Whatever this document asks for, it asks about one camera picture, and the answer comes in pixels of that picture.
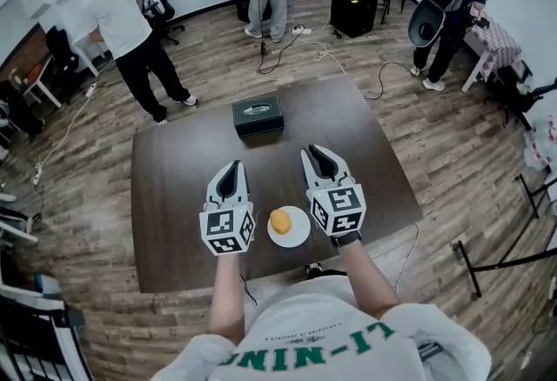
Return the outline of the yellow-brown potato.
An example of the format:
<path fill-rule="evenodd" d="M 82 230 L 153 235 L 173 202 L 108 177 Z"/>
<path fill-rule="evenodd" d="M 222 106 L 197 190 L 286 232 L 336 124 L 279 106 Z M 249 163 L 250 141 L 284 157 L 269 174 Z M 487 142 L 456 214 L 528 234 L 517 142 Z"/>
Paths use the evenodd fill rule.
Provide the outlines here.
<path fill-rule="evenodd" d="M 270 222 L 273 230 L 279 235 L 285 235 L 292 229 L 292 220 L 289 214 L 283 210 L 272 211 Z"/>

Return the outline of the black metal rack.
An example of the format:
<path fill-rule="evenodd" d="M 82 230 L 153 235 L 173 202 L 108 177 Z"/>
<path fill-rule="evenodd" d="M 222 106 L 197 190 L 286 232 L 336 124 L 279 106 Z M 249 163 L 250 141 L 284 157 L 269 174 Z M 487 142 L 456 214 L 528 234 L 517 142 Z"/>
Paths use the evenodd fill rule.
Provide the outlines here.
<path fill-rule="evenodd" d="M 55 278 L 36 274 L 34 284 L 0 277 L 0 381 L 93 381 L 77 336 L 83 314 Z"/>

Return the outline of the black wheeled stand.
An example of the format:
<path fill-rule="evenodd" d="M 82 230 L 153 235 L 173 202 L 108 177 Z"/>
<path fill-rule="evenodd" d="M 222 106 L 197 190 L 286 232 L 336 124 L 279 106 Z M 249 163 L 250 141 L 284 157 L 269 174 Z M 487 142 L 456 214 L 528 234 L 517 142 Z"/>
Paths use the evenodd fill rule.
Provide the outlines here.
<path fill-rule="evenodd" d="M 458 240 L 457 242 L 452 244 L 453 251 L 464 259 L 467 274 L 469 275 L 473 285 L 473 290 L 471 293 L 472 300 L 477 300 L 482 297 L 482 291 L 477 278 L 478 273 L 502 270 L 502 269 L 512 268 L 514 266 L 519 266 L 523 264 L 531 264 L 546 258 L 557 256 L 557 246 L 549 249 L 547 245 L 547 248 L 544 251 L 529 256 L 525 256 L 525 257 L 515 258 L 513 260 L 507 259 L 510 256 L 511 252 L 518 245 L 518 242 L 522 239 L 524 233 L 527 231 L 527 228 L 530 226 L 530 224 L 535 219 L 540 218 L 541 203 L 543 202 L 545 197 L 548 196 L 549 190 L 557 184 L 557 177 L 554 177 L 548 183 L 544 183 L 540 188 L 536 190 L 530 190 L 522 174 L 519 174 L 515 178 L 515 180 L 520 181 L 523 189 L 525 190 L 527 195 L 527 200 L 532 209 L 532 213 L 530 214 L 530 217 L 527 219 L 524 227 L 520 231 L 519 236 L 514 239 L 510 247 L 504 253 L 503 257 L 495 264 L 486 264 L 480 266 L 474 265 L 471 262 L 470 257 L 466 251 L 465 244 L 461 240 Z"/>

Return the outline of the clear water jug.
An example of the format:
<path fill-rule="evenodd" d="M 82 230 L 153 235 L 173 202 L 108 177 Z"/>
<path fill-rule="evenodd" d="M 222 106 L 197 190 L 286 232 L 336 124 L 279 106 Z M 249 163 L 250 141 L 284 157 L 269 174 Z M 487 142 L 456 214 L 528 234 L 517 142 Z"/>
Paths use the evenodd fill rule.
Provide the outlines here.
<path fill-rule="evenodd" d="M 547 117 L 547 121 L 540 128 L 541 140 L 544 154 L 548 159 L 557 160 L 557 120 L 553 115 Z"/>
<path fill-rule="evenodd" d="M 544 170 L 547 165 L 546 148 L 549 141 L 549 122 L 542 120 L 536 123 L 531 130 L 524 133 L 525 149 L 524 160 L 528 167 L 537 171 Z"/>

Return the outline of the person's right forearm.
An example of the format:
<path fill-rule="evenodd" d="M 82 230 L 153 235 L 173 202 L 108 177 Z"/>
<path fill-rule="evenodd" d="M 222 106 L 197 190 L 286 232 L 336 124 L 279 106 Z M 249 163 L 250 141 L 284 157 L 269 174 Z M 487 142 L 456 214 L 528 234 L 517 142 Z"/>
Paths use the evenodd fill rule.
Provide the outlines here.
<path fill-rule="evenodd" d="M 400 304 L 388 279 L 375 265 L 359 240 L 339 248 L 356 303 L 361 311 L 381 319 Z"/>

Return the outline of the dark brown table white legs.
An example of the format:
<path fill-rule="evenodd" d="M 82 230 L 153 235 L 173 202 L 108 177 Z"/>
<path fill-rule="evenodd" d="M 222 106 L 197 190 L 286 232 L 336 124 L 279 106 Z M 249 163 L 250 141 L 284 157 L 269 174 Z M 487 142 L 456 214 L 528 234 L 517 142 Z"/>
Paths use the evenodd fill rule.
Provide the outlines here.
<path fill-rule="evenodd" d="M 255 239 L 242 256 L 246 279 L 295 270 L 335 254 L 318 229 L 292 249 L 276 245 L 266 230 L 272 210 L 285 205 L 308 208 L 300 152 L 309 144 L 343 157 L 363 187 L 364 244 L 420 221 L 422 211 L 406 174 L 352 79 L 300 81 L 277 94 L 282 130 L 239 137 L 232 107 L 222 105 L 134 137 L 131 218 L 143 293 L 212 286 L 216 259 L 202 241 L 198 215 L 208 183 L 233 160 L 245 166 L 257 219 Z"/>

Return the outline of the black capsule backpack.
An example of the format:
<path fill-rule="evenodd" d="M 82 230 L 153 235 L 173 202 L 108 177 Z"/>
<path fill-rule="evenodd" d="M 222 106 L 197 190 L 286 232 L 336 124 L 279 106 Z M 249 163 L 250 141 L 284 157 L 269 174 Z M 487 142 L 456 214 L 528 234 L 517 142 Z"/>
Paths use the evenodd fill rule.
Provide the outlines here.
<path fill-rule="evenodd" d="M 430 45 L 440 33 L 446 13 L 458 10 L 463 0 L 421 0 L 408 24 L 408 37 L 417 48 Z"/>

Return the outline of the person's left forearm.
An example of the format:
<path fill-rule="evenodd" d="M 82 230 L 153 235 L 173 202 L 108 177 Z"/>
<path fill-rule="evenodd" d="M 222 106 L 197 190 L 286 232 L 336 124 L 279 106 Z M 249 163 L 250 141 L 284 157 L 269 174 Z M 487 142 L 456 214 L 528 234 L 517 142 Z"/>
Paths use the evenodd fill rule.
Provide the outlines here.
<path fill-rule="evenodd" d="M 239 344 L 245 337 L 245 309 L 239 254 L 218 257 L 208 331 L 234 344 Z"/>

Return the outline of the black tissue box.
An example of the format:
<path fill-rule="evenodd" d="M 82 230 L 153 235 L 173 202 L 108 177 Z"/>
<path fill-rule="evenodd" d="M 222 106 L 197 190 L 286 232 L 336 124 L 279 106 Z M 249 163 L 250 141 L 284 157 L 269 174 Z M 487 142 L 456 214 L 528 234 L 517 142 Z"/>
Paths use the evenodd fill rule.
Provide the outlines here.
<path fill-rule="evenodd" d="M 276 94 L 232 104 L 234 128 L 240 137 L 282 130 L 284 115 Z"/>

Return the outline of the black office chair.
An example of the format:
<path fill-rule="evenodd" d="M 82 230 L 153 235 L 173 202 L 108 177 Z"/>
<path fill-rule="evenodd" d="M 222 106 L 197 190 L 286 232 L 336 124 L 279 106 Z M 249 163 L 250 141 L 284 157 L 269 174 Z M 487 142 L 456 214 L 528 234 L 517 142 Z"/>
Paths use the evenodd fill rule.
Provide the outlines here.
<path fill-rule="evenodd" d="M 530 131 L 532 127 L 525 113 L 531 110 L 536 102 L 542 100 L 545 94 L 557 90 L 557 77 L 549 85 L 530 90 L 527 79 L 533 76 L 533 72 L 523 60 L 520 62 L 523 67 L 521 74 L 512 65 L 501 67 L 491 73 L 487 79 L 487 96 L 483 104 L 495 103 L 503 109 L 503 127 L 508 125 L 510 114 L 513 114 L 516 117 L 515 123 L 522 122 L 526 131 Z"/>
<path fill-rule="evenodd" d="M 181 24 L 171 25 L 171 21 L 175 17 L 175 9 L 168 0 L 142 0 L 142 11 L 160 40 L 179 45 L 179 41 L 170 37 L 170 34 L 175 30 L 184 31 L 185 27 Z"/>

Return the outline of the small white plate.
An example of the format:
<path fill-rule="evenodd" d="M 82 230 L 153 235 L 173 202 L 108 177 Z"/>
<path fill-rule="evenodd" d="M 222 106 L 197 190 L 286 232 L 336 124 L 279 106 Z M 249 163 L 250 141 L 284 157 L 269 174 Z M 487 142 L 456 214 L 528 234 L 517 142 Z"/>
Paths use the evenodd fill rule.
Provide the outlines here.
<path fill-rule="evenodd" d="M 271 240 L 283 248 L 294 248 L 304 243 L 311 231 L 309 217 L 304 211 L 295 206 L 283 206 L 278 210 L 286 211 L 289 214 L 292 220 L 292 229 L 285 235 L 277 234 L 271 227 L 269 217 L 267 231 Z"/>

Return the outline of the person's white printed t-shirt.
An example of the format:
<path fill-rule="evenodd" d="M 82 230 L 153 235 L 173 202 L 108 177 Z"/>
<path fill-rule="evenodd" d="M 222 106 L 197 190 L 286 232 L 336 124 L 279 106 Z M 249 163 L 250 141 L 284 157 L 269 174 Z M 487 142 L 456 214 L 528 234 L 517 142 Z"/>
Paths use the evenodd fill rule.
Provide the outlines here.
<path fill-rule="evenodd" d="M 360 311 L 347 277 L 287 287 L 253 312 L 240 344 L 194 337 L 152 381 L 487 381 L 491 356 L 433 304 Z"/>

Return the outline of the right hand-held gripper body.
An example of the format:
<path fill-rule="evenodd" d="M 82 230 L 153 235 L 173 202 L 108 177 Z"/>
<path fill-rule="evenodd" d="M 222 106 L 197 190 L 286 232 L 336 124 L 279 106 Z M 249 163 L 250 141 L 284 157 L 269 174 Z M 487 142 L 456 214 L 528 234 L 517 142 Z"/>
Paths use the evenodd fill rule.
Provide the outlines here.
<path fill-rule="evenodd" d="M 354 179 L 307 186 L 310 216 L 327 236 L 339 237 L 361 229 L 366 201 L 362 186 Z"/>

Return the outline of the black cabinet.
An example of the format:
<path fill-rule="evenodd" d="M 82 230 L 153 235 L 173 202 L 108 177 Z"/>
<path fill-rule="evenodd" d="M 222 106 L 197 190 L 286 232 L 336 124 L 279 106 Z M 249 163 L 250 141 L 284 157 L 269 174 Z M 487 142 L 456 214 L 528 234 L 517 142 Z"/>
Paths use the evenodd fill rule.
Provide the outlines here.
<path fill-rule="evenodd" d="M 372 31 L 378 0 L 332 0 L 330 24 L 351 38 Z"/>

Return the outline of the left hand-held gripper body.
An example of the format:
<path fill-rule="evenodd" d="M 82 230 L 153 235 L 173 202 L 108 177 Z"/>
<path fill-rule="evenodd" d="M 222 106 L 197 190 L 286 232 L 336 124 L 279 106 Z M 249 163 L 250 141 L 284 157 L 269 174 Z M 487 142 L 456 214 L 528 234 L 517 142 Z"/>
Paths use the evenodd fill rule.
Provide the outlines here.
<path fill-rule="evenodd" d="M 254 240 L 253 203 L 224 204 L 199 214 L 201 239 L 216 257 L 244 253 Z"/>

